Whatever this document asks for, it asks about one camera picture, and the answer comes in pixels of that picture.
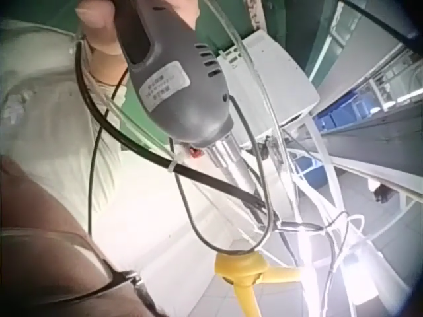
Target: drill label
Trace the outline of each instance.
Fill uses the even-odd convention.
[[[148,111],[153,111],[162,101],[181,89],[191,80],[178,61],[173,61],[156,71],[139,89],[139,95]]]

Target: white shirt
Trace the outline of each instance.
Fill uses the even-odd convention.
[[[98,124],[75,81],[73,38],[8,22],[2,25],[1,153],[10,156],[35,182],[87,228],[88,183]],[[113,87],[99,85],[103,93]],[[126,88],[115,98],[122,105]],[[104,113],[105,106],[96,103]],[[115,126],[119,122],[110,115]],[[102,134],[95,165],[93,217],[104,211],[116,187],[120,145]]]

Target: yellow stand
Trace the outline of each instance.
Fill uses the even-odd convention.
[[[258,252],[242,256],[218,253],[215,273],[233,285],[233,290],[246,317],[261,317],[253,285],[260,283],[299,282],[301,270],[294,267],[270,267]]]

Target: tiled floor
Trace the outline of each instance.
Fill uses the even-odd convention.
[[[399,210],[399,195],[386,204],[374,201],[373,194],[367,188],[367,180],[351,173],[340,177],[344,202],[349,214],[365,216],[364,234],[371,234],[384,227]],[[330,195],[328,186],[319,189],[325,197]],[[313,202],[307,197],[300,199],[300,211],[304,221],[322,224]],[[423,268],[423,209],[416,203],[413,208],[386,233],[374,241],[385,259],[391,264],[398,276],[411,287]],[[295,235],[288,235],[297,254]],[[311,239],[313,259],[320,260],[329,255],[328,243],[323,236]],[[240,247],[244,242],[236,241],[233,247]],[[273,234],[264,249],[277,258],[291,265],[280,237]],[[319,289],[322,291],[328,267],[317,270]],[[295,283],[288,285],[259,285],[254,288],[263,317],[308,316],[303,299],[303,292]],[[358,317],[384,316],[386,310],[378,298],[357,307]],[[190,317],[242,317],[231,286],[219,277],[214,277],[203,297],[198,302]],[[338,272],[330,290],[328,317],[349,317],[348,300],[342,275]]]

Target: person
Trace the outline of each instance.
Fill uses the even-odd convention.
[[[197,0],[167,3],[195,27]],[[84,67],[111,95],[127,67],[114,6],[109,0],[82,0],[76,13],[92,48]],[[43,303],[68,299],[110,282],[109,272],[102,271],[107,265],[93,265],[92,253],[97,262],[106,257],[86,232],[88,175],[99,126],[75,82],[72,39],[17,21],[3,21],[2,29],[0,315],[164,316],[146,292],[129,283],[77,304],[23,310],[35,297]],[[118,105],[125,93],[123,85]],[[120,167],[120,145],[106,133],[97,159],[93,211],[98,215],[112,199]]]

